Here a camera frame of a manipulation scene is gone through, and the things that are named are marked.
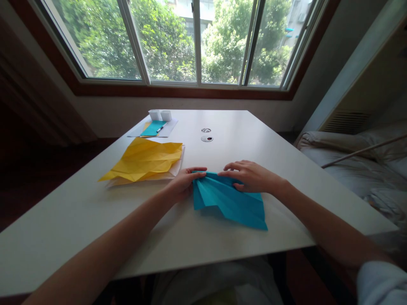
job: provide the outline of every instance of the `black marker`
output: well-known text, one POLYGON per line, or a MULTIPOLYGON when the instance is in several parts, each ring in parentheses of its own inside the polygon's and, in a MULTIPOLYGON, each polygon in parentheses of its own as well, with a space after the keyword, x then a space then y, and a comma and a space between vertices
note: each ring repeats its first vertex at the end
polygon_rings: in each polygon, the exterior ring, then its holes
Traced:
POLYGON ((161 131, 161 129, 163 129, 164 126, 167 125, 167 123, 168 123, 168 122, 166 122, 164 125, 162 125, 162 126, 157 130, 157 133, 159 133, 159 132, 161 131))

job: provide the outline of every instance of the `tree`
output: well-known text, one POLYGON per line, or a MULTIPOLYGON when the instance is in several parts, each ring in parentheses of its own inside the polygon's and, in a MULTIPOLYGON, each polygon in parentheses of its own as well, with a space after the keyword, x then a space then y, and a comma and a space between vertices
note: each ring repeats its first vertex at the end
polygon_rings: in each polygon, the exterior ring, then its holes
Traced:
MULTIPOLYGON (((96 77, 140 78, 116 0, 53 0, 96 77)), ((204 82, 237 83, 242 70, 253 0, 215 0, 215 19, 203 33, 204 82)), ((267 0, 251 81, 278 80, 290 49, 279 48, 290 0, 267 0)), ((151 79, 195 81, 195 52, 182 18, 167 3, 131 0, 139 41, 151 79)))
MULTIPOLYGON (((96 77, 140 78, 116 0, 53 0, 96 77)), ((195 80, 192 39, 181 19, 155 0, 132 0, 150 77, 195 80)))
MULTIPOLYGON (((237 83, 242 71, 252 0, 215 0, 215 19, 203 33, 205 82, 237 83)), ((257 40, 251 80, 267 84, 279 78, 290 54, 278 48, 284 36, 289 0, 267 0, 257 40)))
POLYGON ((131 10, 151 78, 195 81, 195 50, 182 19, 156 0, 133 0, 131 10))
POLYGON ((266 1, 254 52, 250 82, 258 79, 260 84, 274 85, 285 71, 290 48, 279 47, 279 44, 285 35, 289 10, 290 1, 288 0, 266 1))

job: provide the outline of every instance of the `hand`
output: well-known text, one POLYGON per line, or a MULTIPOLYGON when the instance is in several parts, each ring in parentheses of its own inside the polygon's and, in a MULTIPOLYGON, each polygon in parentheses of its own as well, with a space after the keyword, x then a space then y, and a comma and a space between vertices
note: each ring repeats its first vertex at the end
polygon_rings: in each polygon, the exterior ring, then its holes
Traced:
POLYGON ((230 177, 242 181, 244 184, 234 183, 238 191, 248 193, 270 193, 275 195, 287 183, 280 176, 270 172, 257 163, 242 160, 229 163, 218 176, 230 177))
POLYGON ((178 175, 164 188, 174 204, 187 199, 193 191, 192 181, 206 176, 206 172, 192 173, 193 171, 206 171, 206 167, 190 167, 179 171, 178 175))

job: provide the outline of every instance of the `paper cup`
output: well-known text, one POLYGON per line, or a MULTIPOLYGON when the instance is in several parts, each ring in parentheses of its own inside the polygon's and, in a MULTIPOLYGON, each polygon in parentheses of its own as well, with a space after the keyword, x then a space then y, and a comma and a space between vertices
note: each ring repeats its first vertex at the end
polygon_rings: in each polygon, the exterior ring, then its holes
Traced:
POLYGON ((160 110, 152 109, 148 112, 152 121, 161 120, 160 110))
POLYGON ((166 121, 166 122, 171 121, 172 120, 171 111, 169 111, 169 110, 161 111, 161 117, 162 117, 163 121, 166 121))

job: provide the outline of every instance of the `folded blue paper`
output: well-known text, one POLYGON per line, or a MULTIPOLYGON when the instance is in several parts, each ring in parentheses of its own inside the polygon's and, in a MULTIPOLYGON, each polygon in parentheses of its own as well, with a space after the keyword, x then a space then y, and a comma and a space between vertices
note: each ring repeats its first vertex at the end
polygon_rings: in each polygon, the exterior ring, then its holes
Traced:
POLYGON ((206 172, 205 177, 195 179, 194 209, 217 206, 229 220, 248 227, 268 230, 261 194, 242 193, 234 188, 233 183, 242 184, 239 180, 221 177, 214 172, 206 172))
POLYGON ((166 121, 152 121, 150 126, 148 126, 145 131, 141 133, 141 136, 156 136, 157 130, 160 129, 166 121))

